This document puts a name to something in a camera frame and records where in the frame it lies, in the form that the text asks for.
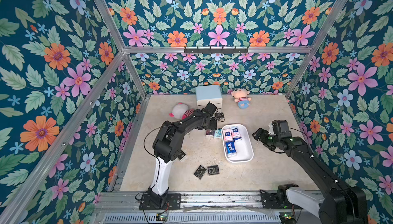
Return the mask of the pink tissue pack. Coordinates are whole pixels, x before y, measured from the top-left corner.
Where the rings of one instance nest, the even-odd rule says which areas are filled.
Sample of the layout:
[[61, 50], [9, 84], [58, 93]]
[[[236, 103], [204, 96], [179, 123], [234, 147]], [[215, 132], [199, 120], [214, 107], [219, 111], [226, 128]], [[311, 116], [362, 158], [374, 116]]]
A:
[[223, 139], [224, 139], [225, 143], [233, 141], [232, 132], [231, 132], [230, 128], [222, 129], [222, 133], [223, 133]]

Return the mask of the white blue tissue pack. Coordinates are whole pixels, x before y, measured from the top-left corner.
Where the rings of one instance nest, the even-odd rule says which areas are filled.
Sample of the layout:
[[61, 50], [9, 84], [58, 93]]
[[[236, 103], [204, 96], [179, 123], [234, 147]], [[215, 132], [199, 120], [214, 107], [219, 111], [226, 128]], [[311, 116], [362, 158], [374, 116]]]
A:
[[241, 133], [238, 129], [237, 126], [232, 126], [231, 127], [231, 136], [233, 138], [234, 141], [239, 140], [242, 138]]

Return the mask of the white oval storage tray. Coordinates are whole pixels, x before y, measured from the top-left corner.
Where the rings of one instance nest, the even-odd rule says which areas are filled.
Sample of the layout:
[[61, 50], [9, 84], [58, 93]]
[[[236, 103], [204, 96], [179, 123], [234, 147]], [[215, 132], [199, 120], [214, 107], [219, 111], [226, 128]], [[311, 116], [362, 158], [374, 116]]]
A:
[[235, 148], [237, 151], [237, 155], [228, 158], [227, 153], [226, 153], [226, 148], [225, 148], [225, 142], [223, 139], [223, 133], [222, 133], [222, 142], [223, 142], [223, 146], [224, 146], [225, 158], [227, 161], [229, 161], [230, 163], [234, 163], [234, 164], [247, 163], [254, 158], [254, 151], [252, 148], [252, 144], [251, 144], [251, 140], [250, 140], [250, 136], [247, 131], [247, 128], [242, 124], [231, 124], [231, 125], [225, 125], [222, 129], [227, 129], [227, 128], [231, 129], [232, 126], [238, 127], [242, 138], [239, 140], [236, 140], [236, 141], [233, 140], [235, 142]]

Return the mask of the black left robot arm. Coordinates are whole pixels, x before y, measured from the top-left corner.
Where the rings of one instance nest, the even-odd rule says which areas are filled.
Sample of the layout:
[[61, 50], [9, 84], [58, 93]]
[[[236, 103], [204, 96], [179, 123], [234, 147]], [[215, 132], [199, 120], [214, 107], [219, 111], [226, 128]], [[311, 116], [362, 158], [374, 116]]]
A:
[[158, 134], [153, 142], [155, 158], [155, 173], [147, 193], [150, 196], [163, 198], [169, 190], [169, 175], [172, 164], [182, 152], [186, 134], [192, 130], [217, 129], [217, 122], [225, 121], [224, 114], [212, 103], [202, 109], [191, 109], [185, 103], [176, 104], [169, 115], [177, 121], [165, 121], [158, 128]]

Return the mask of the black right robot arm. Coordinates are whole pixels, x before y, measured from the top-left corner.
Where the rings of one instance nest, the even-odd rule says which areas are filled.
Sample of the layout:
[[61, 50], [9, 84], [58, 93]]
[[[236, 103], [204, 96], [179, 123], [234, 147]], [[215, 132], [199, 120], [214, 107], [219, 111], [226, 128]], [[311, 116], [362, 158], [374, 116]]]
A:
[[309, 193], [297, 184], [278, 186], [271, 194], [279, 207], [298, 206], [318, 217], [323, 224], [366, 224], [367, 199], [358, 187], [351, 187], [317, 159], [310, 146], [293, 137], [286, 120], [274, 120], [269, 130], [258, 129], [253, 138], [272, 152], [286, 154], [313, 180], [321, 195]]

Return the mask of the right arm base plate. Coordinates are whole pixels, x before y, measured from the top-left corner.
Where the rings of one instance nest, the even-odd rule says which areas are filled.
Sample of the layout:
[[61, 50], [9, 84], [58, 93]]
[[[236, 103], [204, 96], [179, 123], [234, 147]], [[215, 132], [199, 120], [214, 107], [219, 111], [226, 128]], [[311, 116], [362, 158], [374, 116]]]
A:
[[301, 207], [291, 204], [279, 190], [278, 192], [269, 192], [260, 190], [261, 202], [265, 209], [295, 209], [300, 210]]

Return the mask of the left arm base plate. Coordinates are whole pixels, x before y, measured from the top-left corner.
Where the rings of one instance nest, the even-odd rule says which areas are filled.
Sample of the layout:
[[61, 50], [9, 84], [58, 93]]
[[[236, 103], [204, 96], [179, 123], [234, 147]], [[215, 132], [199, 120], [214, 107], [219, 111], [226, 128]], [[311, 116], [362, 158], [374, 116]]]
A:
[[179, 210], [181, 206], [181, 194], [167, 193], [164, 196], [144, 193], [140, 200], [139, 210]]

